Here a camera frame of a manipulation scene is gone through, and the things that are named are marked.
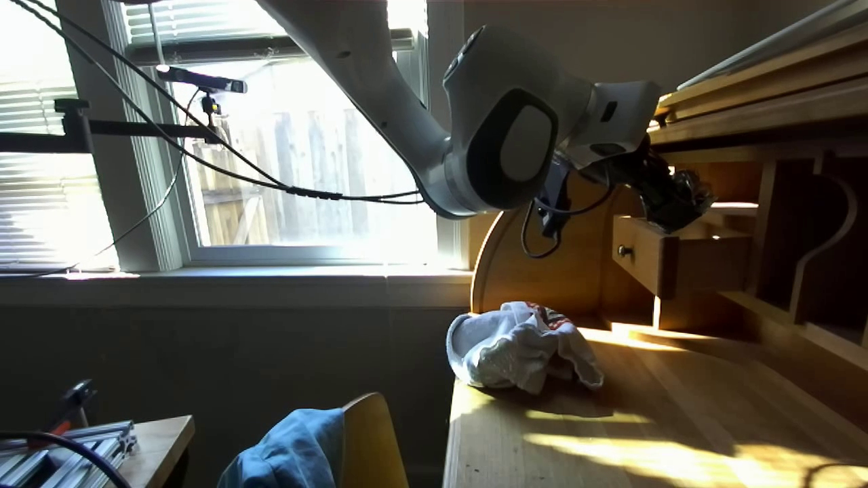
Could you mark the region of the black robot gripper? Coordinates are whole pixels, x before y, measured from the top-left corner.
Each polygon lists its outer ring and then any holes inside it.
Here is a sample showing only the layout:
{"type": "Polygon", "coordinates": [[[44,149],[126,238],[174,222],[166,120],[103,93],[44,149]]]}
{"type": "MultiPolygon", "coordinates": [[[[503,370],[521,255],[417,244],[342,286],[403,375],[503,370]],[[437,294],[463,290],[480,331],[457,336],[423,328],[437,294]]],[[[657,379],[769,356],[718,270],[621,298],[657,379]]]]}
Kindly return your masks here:
{"type": "Polygon", "coordinates": [[[695,171],[673,168],[649,148],[619,154],[604,167],[604,175],[640,196],[642,215],[661,232],[680,232],[700,219],[714,196],[695,171]]]}

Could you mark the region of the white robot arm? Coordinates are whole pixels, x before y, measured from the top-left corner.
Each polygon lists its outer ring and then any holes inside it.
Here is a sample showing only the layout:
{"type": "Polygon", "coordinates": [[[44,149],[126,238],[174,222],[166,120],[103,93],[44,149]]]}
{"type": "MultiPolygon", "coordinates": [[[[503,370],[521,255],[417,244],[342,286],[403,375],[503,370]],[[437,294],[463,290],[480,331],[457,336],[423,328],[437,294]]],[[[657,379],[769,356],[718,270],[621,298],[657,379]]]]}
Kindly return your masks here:
{"type": "Polygon", "coordinates": [[[680,232],[708,190],[650,153],[659,89],[585,83],[503,27],[480,27],[442,74],[451,108],[437,120],[391,54],[384,0],[257,0],[410,168],[442,218],[503,213],[540,196],[563,164],[634,190],[644,218],[680,232]]]}

